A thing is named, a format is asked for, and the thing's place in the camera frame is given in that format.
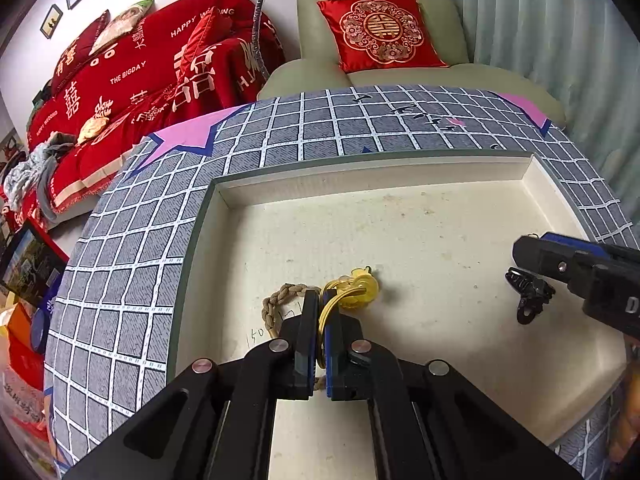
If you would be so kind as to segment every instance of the gray checkered tablecloth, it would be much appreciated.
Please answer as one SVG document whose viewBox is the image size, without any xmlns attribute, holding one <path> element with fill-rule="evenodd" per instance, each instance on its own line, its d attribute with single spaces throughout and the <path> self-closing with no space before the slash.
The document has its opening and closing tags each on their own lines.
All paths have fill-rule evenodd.
<svg viewBox="0 0 640 480">
<path fill-rule="evenodd" d="M 551 125 L 543 136 L 523 110 L 487 91 L 375 86 L 260 101 L 211 125 L 206 143 L 183 142 L 147 164 L 166 142 L 152 139 L 91 214 L 54 308 L 45 388 L 56 441 L 72 463 L 164 386 L 182 262 L 218 176 L 367 152 L 524 150 L 557 178 L 595 240 L 638 246 L 620 201 L 562 131 Z M 585 478 L 602 477 L 619 405 L 617 390 L 554 446 Z"/>
</svg>

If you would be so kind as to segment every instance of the blue cap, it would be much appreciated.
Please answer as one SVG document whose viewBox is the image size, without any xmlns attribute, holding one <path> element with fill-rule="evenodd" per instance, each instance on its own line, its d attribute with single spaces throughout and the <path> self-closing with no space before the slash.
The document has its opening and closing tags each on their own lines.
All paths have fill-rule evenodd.
<svg viewBox="0 0 640 480">
<path fill-rule="evenodd" d="M 31 348 L 37 354 L 44 354 L 49 335 L 49 316 L 41 308 L 36 309 L 31 319 Z"/>
</svg>

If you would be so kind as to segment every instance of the wall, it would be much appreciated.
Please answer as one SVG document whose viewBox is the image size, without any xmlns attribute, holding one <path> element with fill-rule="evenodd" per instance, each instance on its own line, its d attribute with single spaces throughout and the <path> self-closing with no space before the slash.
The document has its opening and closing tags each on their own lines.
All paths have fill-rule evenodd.
<svg viewBox="0 0 640 480">
<path fill-rule="evenodd" d="M 14 124 L 9 117 L 9 112 L 4 105 L 2 95 L 0 94 L 0 142 L 4 140 L 6 134 L 8 134 L 14 128 Z"/>
<path fill-rule="evenodd" d="M 26 135 L 31 100 L 51 78 L 62 51 L 104 9 L 109 9 L 113 17 L 137 1 L 140 0 L 82 0 L 72 10 L 66 8 L 66 0 L 36 1 L 0 58 L 0 93 L 22 138 Z M 173 1 L 156 0 L 156 6 L 164 7 Z M 64 15 L 53 37 L 47 40 L 40 25 L 51 4 L 59 6 Z M 265 0 L 264 11 L 278 29 L 287 58 L 299 57 L 296 0 Z"/>
</svg>

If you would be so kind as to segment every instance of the beige armchair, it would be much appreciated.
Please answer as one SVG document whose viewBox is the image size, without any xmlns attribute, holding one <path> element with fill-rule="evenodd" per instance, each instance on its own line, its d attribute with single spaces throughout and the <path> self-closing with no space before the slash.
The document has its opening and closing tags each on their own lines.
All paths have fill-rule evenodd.
<svg viewBox="0 0 640 480">
<path fill-rule="evenodd" d="M 449 68 L 391 68 L 349 74 L 340 69 L 334 35 L 316 4 L 318 1 L 298 0 L 302 59 L 279 67 L 260 92 L 260 99 L 327 88 L 385 84 L 480 88 L 522 95 L 557 126 L 565 125 L 562 105 L 541 86 L 508 70 L 469 63 L 460 16 L 453 0 L 417 0 L 431 42 Z"/>
</svg>

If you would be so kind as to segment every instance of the screw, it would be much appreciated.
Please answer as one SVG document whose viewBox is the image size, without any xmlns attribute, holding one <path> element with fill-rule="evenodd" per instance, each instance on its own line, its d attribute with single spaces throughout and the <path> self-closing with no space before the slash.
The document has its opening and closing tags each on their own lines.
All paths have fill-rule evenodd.
<svg viewBox="0 0 640 480">
<path fill-rule="evenodd" d="M 431 361 L 429 363 L 429 371 L 432 375 L 447 375 L 449 373 L 449 365 L 444 361 Z"/>
<path fill-rule="evenodd" d="M 371 350 L 371 343 L 366 339 L 356 339 L 356 341 L 351 343 L 351 349 L 356 352 L 356 354 L 366 354 Z"/>
<path fill-rule="evenodd" d="M 269 343 L 269 350 L 272 352 L 284 352 L 289 348 L 289 343 L 284 339 L 274 339 Z"/>
<path fill-rule="evenodd" d="M 191 365 L 191 370 L 196 372 L 197 374 L 206 374 L 213 368 L 213 363 L 207 358 L 203 357 L 202 359 L 198 359 L 194 361 Z"/>
</svg>

